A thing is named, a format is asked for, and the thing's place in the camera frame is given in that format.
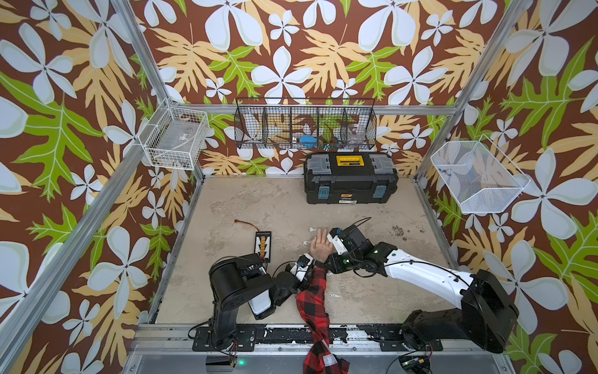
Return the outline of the black digital wrist watch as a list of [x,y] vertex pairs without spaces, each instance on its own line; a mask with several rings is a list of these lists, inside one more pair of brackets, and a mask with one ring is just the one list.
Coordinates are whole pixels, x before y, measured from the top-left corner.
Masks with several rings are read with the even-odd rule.
[[328,268],[328,266],[325,263],[323,263],[322,261],[314,260],[313,266],[315,269],[321,269],[322,271],[324,271],[327,274],[331,272],[330,268]]

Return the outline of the red plaid sleeve forearm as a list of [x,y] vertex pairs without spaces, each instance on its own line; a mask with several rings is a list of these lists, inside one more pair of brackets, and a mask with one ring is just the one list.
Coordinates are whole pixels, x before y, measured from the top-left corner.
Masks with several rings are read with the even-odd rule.
[[308,288],[296,296],[297,310],[311,331],[313,345],[303,373],[348,373],[350,363],[330,351],[330,318],[325,310],[326,273],[313,268]]

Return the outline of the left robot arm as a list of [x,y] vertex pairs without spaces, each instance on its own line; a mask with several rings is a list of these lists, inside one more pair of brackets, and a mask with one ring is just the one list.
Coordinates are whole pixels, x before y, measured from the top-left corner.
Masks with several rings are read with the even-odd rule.
[[265,261],[256,253],[226,257],[211,266],[210,288],[213,292],[213,317],[210,343],[222,351],[237,336],[238,309],[248,303],[255,319],[272,315],[277,307],[298,293],[309,270],[307,263],[296,263],[277,276],[266,272]]

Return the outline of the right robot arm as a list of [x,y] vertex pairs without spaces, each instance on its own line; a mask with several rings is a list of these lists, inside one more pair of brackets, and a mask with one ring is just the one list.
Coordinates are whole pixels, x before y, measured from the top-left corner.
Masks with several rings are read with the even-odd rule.
[[519,317],[497,277],[488,271],[472,274],[421,260],[387,242],[372,244],[356,224],[327,234],[335,251],[325,262],[329,271],[367,271],[405,281],[437,295],[451,309],[413,311],[400,327],[400,336],[416,349],[436,340],[472,341],[486,352],[501,354]]

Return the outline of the pale mannequin hand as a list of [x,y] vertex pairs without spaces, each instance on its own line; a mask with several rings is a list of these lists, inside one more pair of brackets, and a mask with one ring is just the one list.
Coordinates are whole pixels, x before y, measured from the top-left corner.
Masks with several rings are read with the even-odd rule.
[[319,228],[311,242],[310,256],[321,263],[325,263],[335,252],[333,244],[328,239],[329,232],[327,228]]

